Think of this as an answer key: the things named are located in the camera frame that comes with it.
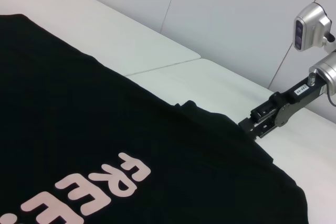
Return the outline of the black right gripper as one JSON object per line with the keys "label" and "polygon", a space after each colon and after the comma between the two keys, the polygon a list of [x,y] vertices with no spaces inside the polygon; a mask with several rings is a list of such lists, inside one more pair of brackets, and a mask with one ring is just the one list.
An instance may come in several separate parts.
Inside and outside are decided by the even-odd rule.
{"label": "black right gripper", "polygon": [[273,94],[275,102],[266,101],[251,110],[250,117],[238,123],[245,133],[256,133],[263,138],[276,127],[282,127],[299,110],[317,99],[326,87],[326,81],[316,76],[313,86],[308,85],[308,77],[301,80],[289,90]]}

